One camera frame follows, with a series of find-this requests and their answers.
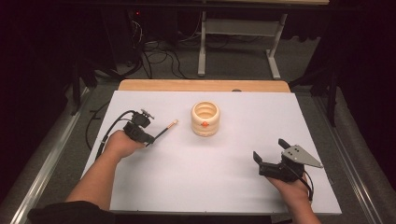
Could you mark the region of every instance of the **black cable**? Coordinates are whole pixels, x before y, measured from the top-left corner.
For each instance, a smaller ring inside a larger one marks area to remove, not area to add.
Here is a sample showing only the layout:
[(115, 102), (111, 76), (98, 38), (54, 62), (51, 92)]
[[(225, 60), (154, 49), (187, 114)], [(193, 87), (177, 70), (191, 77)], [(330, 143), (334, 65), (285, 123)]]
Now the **black cable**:
[(201, 35), (197, 35), (197, 34), (196, 34), (196, 33), (198, 32), (198, 29), (199, 29), (200, 25), (202, 24), (202, 23), (201, 23), (201, 20), (202, 20), (202, 13), (199, 13), (198, 22), (197, 22), (197, 25), (195, 26), (194, 32), (192, 32), (192, 35), (190, 35), (189, 37), (187, 37), (187, 38), (185, 38), (185, 39), (178, 40), (177, 42), (178, 42), (178, 43), (182, 43), (182, 42), (184, 42), (184, 41), (189, 41), (189, 40), (191, 40), (191, 39), (195, 39), (195, 38), (198, 37), (198, 36), (201, 36)]
[(304, 173), (308, 176), (308, 179), (309, 179), (309, 181), (311, 182), (311, 192), (312, 192), (312, 195), (311, 195), (311, 201), (310, 201), (310, 202), (312, 202), (313, 197), (314, 197), (314, 182), (312, 181), (311, 176), (310, 176), (306, 171), (304, 171)]
[(147, 42), (147, 43), (145, 43), (145, 47), (147, 45), (150, 45), (150, 44), (153, 44), (153, 43), (157, 44), (157, 46), (152, 47), (151, 49), (144, 49), (144, 51), (152, 51), (154, 49), (157, 49), (160, 46), (161, 41), (150, 41), (150, 42)]
[(174, 65), (174, 58), (172, 57), (172, 55), (170, 55), (170, 54), (168, 54), (168, 53), (166, 53), (170, 58), (171, 58), (171, 72), (172, 72), (172, 74), (175, 76), (175, 77), (178, 77), (178, 78), (184, 78), (184, 77), (180, 77), (179, 75), (177, 75), (176, 73), (175, 73), (175, 71), (173, 70), (173, 65)]
[(99, 113), (99, 111), (101, 111), (106, 105), (108, 105), (110, 103), (110, 101), (107, 101), (104, 105), (101, 105), (99, 107), (99, 109), (97, 110), (93, 110), (92, 112), (94, 112), (90, 118), (90, 121), (88, 121), (87, 127), (85, 128), (85, 143), (87, 144), (87, 147), (90, 149), (90, 151), (92, 150), (92, 147), (90, 145), (90, 142), (88, 141), (88, 130), (90, 129), (90, 125), (91, 122), (94, 119), (97, 119), (96, 115)]
[(168, 57), (168, 54), (167, 54), (165, 51), (163, 51), (163, 50), (160, 49), (160, 52), (153, 52), (153, 53), (151, 53), (151, 54), (148, 56), (148, 58), (150, 58), (151, 56), (156, 55), (156, 54), (164, 54), (165, 57), (163, 57), (163, 59), (159, 60), (158, 62), (150, 62), (150, 63), (152, 63), (152, 64), (163, 63), (163, 62), (165, 62), (166, 58)]
[(255, 42), (255, 41), (258, 41), (258, 40), (261, 40), (261, 39), (263, 39), (264, 38), (264, 36), (262, 36), (262, 35), (256, 35), (255, 37), (253, 37), (251, 40), (242, 40), (242, 39), (238, 39), (238, 38), (234, 38), (235, 36), (239, 36), (239, 35), (232, 35), (231, 37), (230, 37), (230, 39), (232, 40), (232, 41), (234, 41), (234, 42), (237, 42), (237, 43), (253, 43), (253, 42)]
[(105, 136), (103, 137), (102, 142), (100, 143), (100, 146), (99, 146), (98, 151), (97, 151), (97, 153), (96, 153), (95, 160), (97, 160), (97, 159), (100, 157), (100, 155), (102, 155), (103, 148), (104, 148), (104, 146), (105, 146), (105, 143), (106, 143), (106, 141), (107, 141), (108, 135), (110, 134), (111, 130), (112, 130), (112, 129), (114, 128), (114, 126), (116, 126), (116, 124), (122, 119), (122, 117), (124, 117), (126, 114), (129, 114), (129, 113), (133, 113), (133, 114), (134, 114), (134, 113), (136, 113), (136, 111), (134, 111), (134, 110), (128, 110), (128, 111), (123, 112), (123, 113), (113, 122), (113, 124), (111, 124), (110, 128), (107, 130)]
[(106, 68), (105, 66), (102, 66), (101, 64), (90, 60), (88, 58), (84, 58), (83, 59), (86, 63), (88, 63), (90, 66), (104, 72), (105, 74), (107, 74), (110, 77), (114, 77), (115, 79), (119, 80), (119, 81), (123, 81), (127, 76), (135, 73), (136, 71), (138, 71), (140, 69), (140, 67), (142, 66), (142, 58), (139, 57), (139, 59), (137, 60), (137, 63), (134, 65), (134, 68), (132, 68), (131, 70), (129, 70), (128, 72), (124, 73), (124, 74), (119, 74), (118, 72)]
[(312, 200), (314, 198), (314, 191), (311, 189), (311, 187), (309, 187), (308, 183), (306, 183), (306, 181), (302, 177), (297, 175), (297, 173), (295, 173), (287, 164), (284, 164), (284, 166), (287, 167), (292, 173), (294, 173), (298, 177), (298, 179), (301, 182), (303, 182), (303, 184), (308, 188), (308, 200), (309, 200), (309, 202), (312, 202)]
[(178, 59), (178, 56), (177, 56), (177, 54), (174, 52), (174, 51), (172, 51), (172, 50), (168, 50), (168, 51), (170, 51), (170, 52), (172, 52), (173, 54), (175, 54), (175, 57), (176, 57), (176, 60), (177, 60), (177, 71), (183, 76), (183, 78), (185, 78), (185, 79), (195, 79), (195, 78), (191, 78), (191, 77), (186, 77), (186, 76), (184, 76), (184, 74), (181, 72), (181, 70), (180, 70), (180, 65), (181, 65), (181, 63), (180, 63), (180, 60)]
[(226, 47), (229, 43), (230, 43), (230, 37), (229, 37), (229, 36), (226, 36), (226, 38), (225, 38), (225, 43), (222, 44), (221, 46), (219, 46), (219, 47), (210, 47), (208, 44), (206, 44), (206, 46), (207, 46), (209, 49), (222, 49), (222, 48)]
[(144, 64), (143, 64), (143, 69), (145, 69), (145, 72), (146, 72), (146, 75), (148, 76), (148, 78), (149, 78), (149, 79), (152, 79), (152, 69), (151, 69), (151, 63), (150, 63), (150, 61), (149, 61), (149, 57), (148, 57), (148, 55), (146, 54), (145, 51), (143, 51), (143, 54), (145, 55), (146, 61), (148, 62), (149, 73), (148, 73), (148, 71), (146, 70), (146, 67), (145, 67)]
[(178, 43), (187, 47), (191, 47), (191, 46), (197, 46), (201, 44), (201, 40), (197, 39), (198, 37), (200, 37), (201, 35), (196, 35), (194, 37), (190, 37), (189, 39), (184, 39), (184, 40), (179, 40)]

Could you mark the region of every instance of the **hand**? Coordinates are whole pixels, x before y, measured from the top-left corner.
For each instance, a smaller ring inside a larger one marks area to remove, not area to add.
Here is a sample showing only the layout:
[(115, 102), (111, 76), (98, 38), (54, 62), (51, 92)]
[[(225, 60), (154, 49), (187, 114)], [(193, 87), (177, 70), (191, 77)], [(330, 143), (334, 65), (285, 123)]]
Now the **hand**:
[(118, 130), (107, 139), (104, 154), (115, 156), (120, 161), (143, 147), (145, 147), (143, 143), (132, 140), (124, 131)]
[(267, 177), (267, 179), (279, 190), (283, 201), (289, 209), (295, 210), (310, 204), (308, 200), (308, 189), (300, 180), (283, 182), (282, 180), (271, 177)]

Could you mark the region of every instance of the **stacked wooden rings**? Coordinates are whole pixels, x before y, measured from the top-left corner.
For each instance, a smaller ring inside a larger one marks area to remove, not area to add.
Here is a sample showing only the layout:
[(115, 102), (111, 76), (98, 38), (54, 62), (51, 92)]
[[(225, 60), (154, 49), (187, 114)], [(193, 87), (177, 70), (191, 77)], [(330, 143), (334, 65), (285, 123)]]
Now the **stacked wooden rings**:
[(208, 137), (219, 129), (220, 110), (212, 102), (202, 101), (191, 109), (191, 128), (194, 133)]

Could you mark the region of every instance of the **equipment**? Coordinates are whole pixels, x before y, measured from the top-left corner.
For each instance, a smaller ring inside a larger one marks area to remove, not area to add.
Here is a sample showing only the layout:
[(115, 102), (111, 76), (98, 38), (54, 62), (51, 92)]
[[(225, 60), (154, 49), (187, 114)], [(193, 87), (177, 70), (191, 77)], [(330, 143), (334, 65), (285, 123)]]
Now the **equipment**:
[(146, 110), (141, 109), (142, 113), (140, 114), (139, 112), (136, 112), (134, 110), (128, 110), (124, 113), (122, 113), (115, 121), (114, 123), (110, 126), (110, 128), (107, 130), (105, 136), (102, 139), (102, 142), (99, 146), (98, 152), (96, 154), (96, 160), (99, 158), (100, 155), (102, 155), (103, 148), (105, 147), (106, 140), (108, 138), (109, 133), (111, 130), (114, 128), (114, 126), (122, 120), (126, 114), (132, 113), (132, 118), (131, 120), (128, 121), (128, 123), (124, 126), (123, 130), (125, 133), (134, 141), (140, 142), (140, 143), (148, 143), (148, 144), (153, 144), (155, 138), (148, 133), (145, 133), (145, 131), (142, 128), (147, 128), (150, 125), (150, 120), (149, 118), (154, 119)]
[[(291, 147), (285, 140), (281, 138), (279, 138), (278, 143), (285, 149), (282, 152), (282, 160), (279, 164), (263, 162), (262, 158), (255, 151), (253, 151), (253, 160), (257, 162), (260, 167), (259, 175), (280, 179), (284, 182), (294, 182), (298, 179), (301, 180), (308, 188), (308, 200), (312, 202), (314, 195), (314, 185), (311, 177), (305, 171), (304, 165), (323, 168), (322, 164), (300, 146), (295, 145)], [(304, 173), (306, 173), (311, 180), (312, 187), (309, 187), (309, 185), (303, 179)]]

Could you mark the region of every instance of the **wooden table edge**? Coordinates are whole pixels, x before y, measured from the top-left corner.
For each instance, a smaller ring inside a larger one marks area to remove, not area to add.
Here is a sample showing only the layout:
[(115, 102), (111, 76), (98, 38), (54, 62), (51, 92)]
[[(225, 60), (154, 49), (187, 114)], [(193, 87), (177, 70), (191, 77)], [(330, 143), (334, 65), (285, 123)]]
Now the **wooden table edge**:
[(290, 92), (282, 80), (125, 79), (119, 91), (264, 91)]

